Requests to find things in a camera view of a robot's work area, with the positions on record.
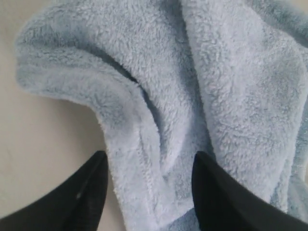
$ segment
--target beige floor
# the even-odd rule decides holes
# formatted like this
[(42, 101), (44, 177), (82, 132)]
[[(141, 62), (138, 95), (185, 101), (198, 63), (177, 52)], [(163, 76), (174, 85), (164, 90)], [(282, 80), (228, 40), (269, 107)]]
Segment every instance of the beige floor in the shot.
[[(46, 3), (0, 0), (0, 217), (37, 200), (104, 148), (91, 110), (28, 95), (14, 80), (14, 35)], [(125, 230), (112, 185), (99, 230)]]

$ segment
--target microfiber cloth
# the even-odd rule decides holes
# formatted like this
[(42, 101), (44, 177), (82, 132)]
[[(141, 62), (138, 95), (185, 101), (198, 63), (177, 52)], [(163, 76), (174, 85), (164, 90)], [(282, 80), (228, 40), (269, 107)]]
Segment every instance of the microfiber cloth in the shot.
[(90, 107), (128, 231), (197, 231), (194, 156), (308, 222), (308, 17), (275, 0), (57, 0), (16, 40), (26, 91)]

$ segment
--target light blue towel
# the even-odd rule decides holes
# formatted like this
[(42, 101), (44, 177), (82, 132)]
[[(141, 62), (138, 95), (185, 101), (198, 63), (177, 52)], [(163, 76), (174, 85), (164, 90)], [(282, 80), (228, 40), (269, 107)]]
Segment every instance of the light blue towel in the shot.
[(307, 46), (286, 1), (58, 0), (18, 36), (17, 80), (95, 111), (128, 231), (198, 230), (199, 150), (308, 222)]

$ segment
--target fluffy fabric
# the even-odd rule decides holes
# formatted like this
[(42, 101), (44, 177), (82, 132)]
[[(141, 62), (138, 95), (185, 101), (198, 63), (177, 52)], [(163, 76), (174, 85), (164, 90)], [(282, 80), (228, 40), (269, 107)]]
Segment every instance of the fluffy fabric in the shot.
[(18, 36), (17, 80), (95, 111), (128, 231), (198, 230), (199, 150), (308, 221), (307, 45), (285, 1), (58, 0)]

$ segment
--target black object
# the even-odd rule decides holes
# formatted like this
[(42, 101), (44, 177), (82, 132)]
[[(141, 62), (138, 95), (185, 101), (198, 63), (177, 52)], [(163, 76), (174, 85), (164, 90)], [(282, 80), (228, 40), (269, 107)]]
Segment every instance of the black object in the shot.
[(197, 153), (192, 172), (201, 231), (308, 231), (308, 224), (256, 197), (206, 153)]
[(108, 184), (105, 152), (31, 205), (0, 219), (0, 231), (96, 231)]

